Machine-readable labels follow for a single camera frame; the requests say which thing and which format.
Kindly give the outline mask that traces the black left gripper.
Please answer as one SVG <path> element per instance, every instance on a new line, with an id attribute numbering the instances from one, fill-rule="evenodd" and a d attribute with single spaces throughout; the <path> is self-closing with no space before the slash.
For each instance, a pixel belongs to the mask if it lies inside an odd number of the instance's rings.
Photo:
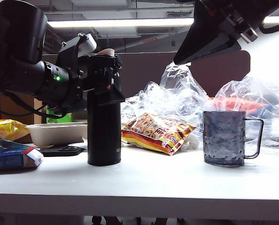
<path id="1" fill-rule="evenodd" d="M 121 103 L 125 101 L 120 88 L 120 77 L 112 67 L 89 67 L 87 78 L 79 67 L 78 56 L 71 55 L 67 64 L 68 90 L 66 111 L 84 111 L 87 99 L 96 103 Z"/>

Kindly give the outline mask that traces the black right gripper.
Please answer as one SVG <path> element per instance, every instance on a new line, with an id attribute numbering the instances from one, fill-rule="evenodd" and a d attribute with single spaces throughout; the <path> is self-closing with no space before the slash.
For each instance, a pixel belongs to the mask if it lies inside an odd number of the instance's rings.
<path id="1" fill-rule="evenodd" d="M 279 8 L 279 0 L 197 0 L 194 22 L 173 61 L 186 64 L 241 50 L 238 39 L 257 39 L 279 31 L 279 24 L 265 27 L 264 20 Z"/>

